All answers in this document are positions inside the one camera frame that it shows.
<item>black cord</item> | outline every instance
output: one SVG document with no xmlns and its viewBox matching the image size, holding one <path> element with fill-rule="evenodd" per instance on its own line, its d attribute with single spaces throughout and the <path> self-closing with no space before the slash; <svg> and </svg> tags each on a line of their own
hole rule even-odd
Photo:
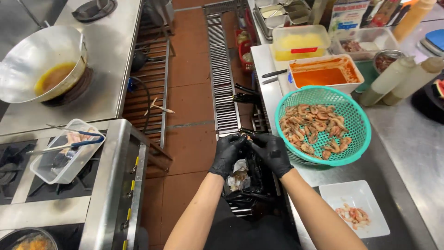
<svg viewBox="0 0 444 250">
<path fill-rule="evenodd" d="M 146 93 L 147 93 L 147 100 L 148 100 L 148 113 L 147 113 L 147 117 L 145 119 L 145 126 L 143 127 L 142 133 L 145 134 L 145 132 L 147 131 L 147 127 L 148 127 L 148 120 L 150 119 L 150 106 L 151 106 L 151 97 L 150 97 L 150 92 L 148 91 L 148 88 L 145 86 L 145 84 L 142 82 L 141 79 L 137 78 L 137 77 L 130 77 L 133 80 L 136 80 L 137 83 L 140 83 L 140 85 L 142 85 L 142 87 L 145 89 Z"/>
</svg>

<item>metal rack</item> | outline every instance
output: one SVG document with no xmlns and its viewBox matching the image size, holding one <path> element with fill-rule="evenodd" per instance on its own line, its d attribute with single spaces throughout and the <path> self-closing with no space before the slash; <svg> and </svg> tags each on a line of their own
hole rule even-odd
<svg viewBox="0 0 444 250">
<path fill-rule="evenodd" d="M 147 87 L 150 93 L 150 101 L 147 100 L 147 94 L 143 88 L 127 92 L 125 99 L 123 118 L 129 120 L 140 131 L 145 127 L 146 116 L 144 114 L 156 97 L 155 104 L 167 108 L 169 61 L 170 56 L 175 56 L 175 52 L 165 27 L 158 28 L 160 32 L 157 35 L 147 34 L 147 29 L 141 26 L 142 34 L 139 33 L 139 41 L 142 41 L 136 43 L 135 51 L 141 51 L 153 59 L 163 60 L 147 62 L 141 70 L 131 73 L 132 77 L 137 77 Z M 166 112 L 160 109 L 152 109 L 149 112 L 145 134 L 152 141 L 158 143 L 161 148 L 165 146 L 166 120 Z"/>
</svg>

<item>gloved hand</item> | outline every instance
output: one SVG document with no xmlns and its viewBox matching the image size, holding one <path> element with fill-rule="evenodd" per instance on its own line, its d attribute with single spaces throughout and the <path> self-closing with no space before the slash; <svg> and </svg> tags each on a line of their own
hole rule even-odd
<svg viewBox="0 0 444 250">
<path fill-rule="evenodd" d="M 293 168 L 282 138 L 268 133 L 252 134 L 250 138 L 253 141 L 247 141 L 247 145 L 262 158 L 279 179 Z"/>
<path fill-rule="evenodd" d="M 233 165 L 240 159 L 239 150 L 246 144 L 247 136 L 231 134 L 219 139 L 216 145 L 216 155 L 208 170 L 226 179 L 233 171 Z"/>
</svg>

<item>teal colander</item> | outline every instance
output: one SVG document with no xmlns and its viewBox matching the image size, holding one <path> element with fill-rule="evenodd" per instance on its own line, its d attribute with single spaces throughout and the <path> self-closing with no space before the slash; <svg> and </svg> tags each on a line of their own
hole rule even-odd
<svg viewBox="0 0 444 250">
<path fill-rule="evenodd" d="M 286 107 L 298 104 L 334 105 L 336 107 L 335 113 L 344 117 L 344 125 L 349 130 L 349 132 L 344 135 L 344 137 L 350 137 L 352 139 L 349 147 L 340 154 L 332 153 L 328 160 L 320 160 L 310 157 L 292 146 L 282 133 L 279 121 L 281 117 L 285 115 Z M 369 146 L 372 138 L 372 128 L 369 119 L 359 104 L 347 94 L 326 86 L 310 85 L 286 94 L 277 105 L 275 123 L 279 136 L 284 139 L 285 145 L 290 151 L 290 159 L 304 165 L 342 166 L 352 163 L 361 157 Z M 339 139 L 336 137 L 333 138 L 339 144 Z M 324 151 L 323 147 L 330 139 L 331 138 L 328 138 L 328 133 L 319 132 L 318 141 L 311 145 L 315 149 L 317 156 L 322 155 L 322 151 Z"/>
</svg>

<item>blue-handled tongs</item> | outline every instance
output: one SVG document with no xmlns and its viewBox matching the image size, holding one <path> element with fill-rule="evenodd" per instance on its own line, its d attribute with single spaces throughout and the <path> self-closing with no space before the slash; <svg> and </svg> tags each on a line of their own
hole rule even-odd
<svg viewBox="0 0 444 250">
<path fill-rule="evenodd" d="M 95 143 L 101 143 L 105 140 L 105 137 L 101 134 L 97 134 L 97 133 L 90 133 L 90 132 L 86 132 L 86 131 L 79 131 L 79 130 L 74 130 L 74 129 L 67 129 L 67 128 L 61 128 L 61 127 L 57 127 L 51 124 L 47 124 L 48 126 L 55 128 L 55 129 L 60 129 L 60 130 L 67 130 L 67 131 L 71 131 L 71 132 L 77 132 L 79 134 L 82 135 L 89 135 L 89 136 L 94 136 L 94 137 L 99 137 L 98 139 L 92 140 L 92 141 L 81 141 L 81 142 L 75 142 L 72 143 L 70 145 L 62 145 L 62 146 L 57 146 L 57 147 L 52 147 L 49 149 L 42 149 L 42 150 L 32 150 L 32 151 L 28 151 L 26 154 L 43 154 L 43 153 L 48 153 L 48 152 L 52 152 L 52 151 L 57 151 L 57 150 L 62 150 L 62 149 L 67 149 L 67 148 L 77 148 L 80 146 L 85 146 L 85 145 L 89 145 L 89 144 L 95 144 Z"/>
</svg>

